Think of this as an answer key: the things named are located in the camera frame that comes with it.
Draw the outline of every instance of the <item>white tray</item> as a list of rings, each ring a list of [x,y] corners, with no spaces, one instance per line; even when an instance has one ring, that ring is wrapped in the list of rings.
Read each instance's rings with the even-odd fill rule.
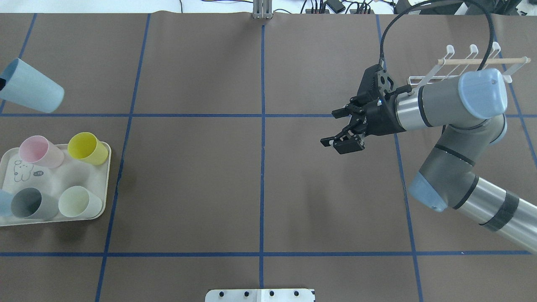
[[[112,150],[110,145],[102,142],[108,149],[108,160],[100,166],[94,166],[79,160],[73,159],[67,153],[67,144],[56,145],[65,153],[63,163],[54,169],[34,166],[22,162],[19,157],[19,148],[7,151],[0,161],[0,184],[1,189],[15,195],[24,188],[37,188],[41,192],[54,197],[56,200],[67,188],[80,185],[88,189],[103,200],[101,212],[92,218],[68,218],[58,213],[55,217],[47,220],[24,219],[15,216],[0,217],[0,226],[41,224],[44,222],[74,221],[95,219],[104,212],[106,207],[106,194],[108,192],[108,177],[110,175],[110,158]],[[27,168],[20,168],[21,163],[28,165]]]

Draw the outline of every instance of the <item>silver arm segment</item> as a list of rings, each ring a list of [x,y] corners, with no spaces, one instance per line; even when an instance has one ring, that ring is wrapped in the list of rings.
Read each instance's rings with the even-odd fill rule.
[[[505,84],[496,69],[420,87],[398,98],[397,118],[408,130],[447,126],[409,187],[431,209],[452,207],[537,254],[537,206],[476,176],[473,166],[507,130]]]

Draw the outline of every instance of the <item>gray cup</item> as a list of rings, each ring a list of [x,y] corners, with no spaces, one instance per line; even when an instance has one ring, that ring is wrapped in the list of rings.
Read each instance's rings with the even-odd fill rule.
[[[50,219],[58,211],[58,201],[36,188],[20,190],[11,202],[11,212],[17,218]]]

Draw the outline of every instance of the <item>white mounting plate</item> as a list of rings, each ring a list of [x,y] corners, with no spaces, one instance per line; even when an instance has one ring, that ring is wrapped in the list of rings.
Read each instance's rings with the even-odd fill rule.
[[[244,289],[211,290],[205,302],[315,302],[315,290],[309,289]]]

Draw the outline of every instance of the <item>black band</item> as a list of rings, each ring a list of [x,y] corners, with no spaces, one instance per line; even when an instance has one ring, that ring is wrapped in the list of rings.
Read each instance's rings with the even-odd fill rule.
[[[440,144],[436,144],[436,145],[434,145],[434,147],[435,147],[436,149],[440,149],[440,150],[442,150],[442,151],[448,152],[449,154],[451,154],[451,155],[453,155],[453,156],[455,156],[455,157],[457,157],[457,158],[459,158],[459,159],[464,160],[465,162],[469,163],[472,167],[475,166],[475,161],[473,161],[473,160],[467,158],[466,156],[460,154],[459,152],[457,152],[457,151],[455,151],[455,150],[451,150],[451,149],[449,149],[448,147],[446,147],[446,146],[442,146],[442,145],[440,145]]]
[[[468,191],[466,192],[466,194],[464,195],[464,197],[462,197],[461,201],[459,201],[459,203],[456,206],[453,207],[455,210],[457,210],[459,207],[462,207],[462,205],[465,204],[465,202],[468,200],[470,195],[474,192],[475,187],[477,187],[477,182],[478,181],[479,181],[479,176],[476,175],[474,177],[474,181],[471,183],[471,186],[468,189]]]
[[[419,114],[422,116],[423,123],[427,127],[432,127],[431,123],[427,120],[427,117],[425,116],[425,110],[423,109],[423,87],[421,86],[418,90],[418,107],[419,107]]]
[[[489,221],[484,224],[480,224],[487,229],[495,232],[503,228],[513,218],[514,213],[517,211],[520,198],[515,194],[507,191],[505,200],[498,213],[496,213]]]

